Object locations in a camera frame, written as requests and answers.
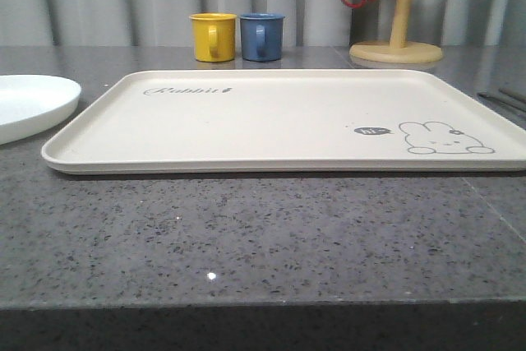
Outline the silver metal fork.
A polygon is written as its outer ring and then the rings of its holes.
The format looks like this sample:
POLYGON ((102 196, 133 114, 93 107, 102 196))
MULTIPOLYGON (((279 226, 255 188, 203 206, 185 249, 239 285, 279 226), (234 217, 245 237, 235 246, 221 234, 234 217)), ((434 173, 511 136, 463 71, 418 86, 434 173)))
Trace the silver metal fork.
POLYGON ((481 97, 481 98, 484 98, 484 99, 487 99, 487 100, 491 100, 491 101, 500 103, 500 104, 503 104, 503 105, 506 105, 506 106, 509 106, 509 107, 511 107, 513 109, 517 109, 517 110, 519 110, 522 113, 526 112, 524 103, 520 103, 518 101, 513 101, 512 99, 507 99, 505 97, 498 96, 498 95, 492 95, 492 94, 487 93, 487 92, 477 92, 477 96, 481 97))

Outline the white round plate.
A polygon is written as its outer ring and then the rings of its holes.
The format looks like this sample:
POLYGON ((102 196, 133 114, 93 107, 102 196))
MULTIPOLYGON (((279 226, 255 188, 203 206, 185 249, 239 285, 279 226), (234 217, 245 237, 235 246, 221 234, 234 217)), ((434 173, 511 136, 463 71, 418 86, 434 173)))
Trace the white round plate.
POLYGON ((1 143, 33 136, 67 119, 76 109, 81 86, 60 76, 1 77, 1 143))

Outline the cream rabbit serving tray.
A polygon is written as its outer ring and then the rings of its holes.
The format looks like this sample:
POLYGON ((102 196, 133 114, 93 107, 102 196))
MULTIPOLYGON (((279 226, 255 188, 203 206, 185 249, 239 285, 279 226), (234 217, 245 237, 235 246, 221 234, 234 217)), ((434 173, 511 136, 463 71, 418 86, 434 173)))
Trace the cream rabbit serving tray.
POLYGON ((522 170, 525 132, 425 72, 148 71, 41 155, 72 174, 522 170))

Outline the blue enamel mug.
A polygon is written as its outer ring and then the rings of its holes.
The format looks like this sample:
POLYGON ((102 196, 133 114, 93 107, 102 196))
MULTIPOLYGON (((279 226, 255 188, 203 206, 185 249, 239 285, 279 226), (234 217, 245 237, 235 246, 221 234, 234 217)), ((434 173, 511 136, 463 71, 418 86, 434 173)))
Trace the blue enamel mug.
POLYGON ((246 13, 239 20, 243 59, 271 62, 282 58, 284 15, 246 13))

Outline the yellow enamel mug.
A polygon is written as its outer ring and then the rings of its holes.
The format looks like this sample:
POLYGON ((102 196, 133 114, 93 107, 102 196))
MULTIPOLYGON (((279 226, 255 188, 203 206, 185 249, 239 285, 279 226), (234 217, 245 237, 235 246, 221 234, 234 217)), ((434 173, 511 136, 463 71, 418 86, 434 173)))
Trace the yellow enamel mug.
POLYGON ((197 13, 189 18, 197 61, 228 62, 235 59, 236 14, 197 13))

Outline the wooden mug tree stand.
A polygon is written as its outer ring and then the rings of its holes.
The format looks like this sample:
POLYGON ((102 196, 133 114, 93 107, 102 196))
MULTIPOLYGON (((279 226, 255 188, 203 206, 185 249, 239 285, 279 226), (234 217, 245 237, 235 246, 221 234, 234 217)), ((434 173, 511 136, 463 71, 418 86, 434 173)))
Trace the wooden mug tree stand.
POLYGON ((354 44, 349 55, 373 62, 417 64, 443 58, 440 47, 407 41, 412 0, 396 0, 389 41, 363 41, 354 44))

